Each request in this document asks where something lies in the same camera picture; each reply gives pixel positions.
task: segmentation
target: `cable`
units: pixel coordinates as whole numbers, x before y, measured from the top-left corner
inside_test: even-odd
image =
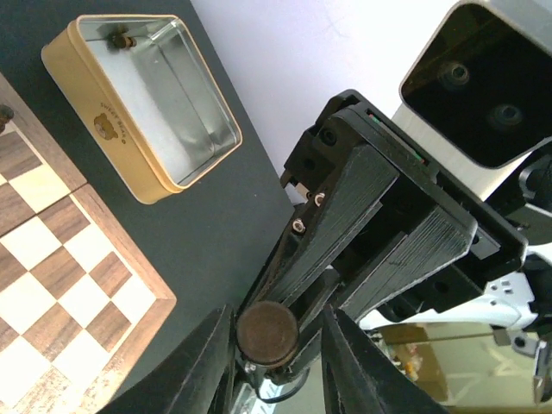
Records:
[[[283,401],[286,401],[287,399],[293,397],[295,394],[297,394],[299,391],[301,391],[301,388],[303,388],[305,382],[307,382],[307,379],[309,378],[309,373],[311,372],[310,368],[307,368],[304,372],[301,379],[298,381],[298,383],[287,393],[280,395],[278,397],[274,398],[263,398],[260,396],[260,389],[258,387],[255,387],[255,394],[257,394],[257,398],[261,400],[263,403],[266,404],[277,404],[281,403]]]

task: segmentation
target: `black camera panel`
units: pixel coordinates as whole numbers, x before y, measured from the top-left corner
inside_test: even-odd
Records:
[[[503,166],[552,136],[552,57],[478,4],[451,13],[401,94],[482,166]]]

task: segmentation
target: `metal tin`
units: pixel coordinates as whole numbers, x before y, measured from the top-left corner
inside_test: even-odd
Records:
[[[189,188],[242,144],[176,16],[81,16],[42,49],[42,61],[144,204]]]

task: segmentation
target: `round brown object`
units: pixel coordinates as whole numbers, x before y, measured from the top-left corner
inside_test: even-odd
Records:
[[[246,359],[263,367],[288,362],[297,350],[298,338],[297,319],[277,302],[257,302],[238,319],[238,347]]]

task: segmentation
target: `camera lens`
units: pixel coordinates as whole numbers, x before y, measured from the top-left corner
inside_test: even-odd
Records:
[[[460,91],[469,82],[469,70],[460,62],[449,62],[442,66],[438,78],[447,91]]]
[[[488,120],[499,132],[509,132],[524,120],[524,114],[517,106],[503,103],[491,110]]]

